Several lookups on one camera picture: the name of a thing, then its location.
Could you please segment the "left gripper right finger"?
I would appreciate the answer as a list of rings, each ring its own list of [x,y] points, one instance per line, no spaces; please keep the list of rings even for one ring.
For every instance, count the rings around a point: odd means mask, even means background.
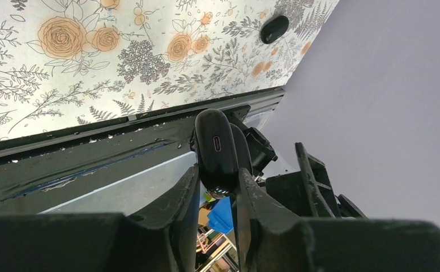
[[[300,217],[238,173],[242,271],[440,271],[440,228],[426,221]]]

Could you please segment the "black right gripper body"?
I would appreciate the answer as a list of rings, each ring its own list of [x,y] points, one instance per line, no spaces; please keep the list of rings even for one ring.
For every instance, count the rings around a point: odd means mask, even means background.
[[[310,155],[301,142],[294,147],[300,170],[267,178],[264,186],[269,196],[298,216],[367,218],[349,198],[335,195],[322,161]]]

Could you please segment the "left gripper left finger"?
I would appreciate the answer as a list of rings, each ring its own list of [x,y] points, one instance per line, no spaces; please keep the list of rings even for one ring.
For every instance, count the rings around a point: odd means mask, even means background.
[[[194,271],[199,168],[139,211],[0,215],[0,271]]]

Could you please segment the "black earbud charging case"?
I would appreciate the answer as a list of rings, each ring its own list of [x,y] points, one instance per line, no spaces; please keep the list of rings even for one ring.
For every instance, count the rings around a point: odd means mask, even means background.
[[[211,198],[224,198],[234,193],[240,169],[253,172],[243,131],[220,110],[206,109],[197,115],[193,145],[200,181]]]

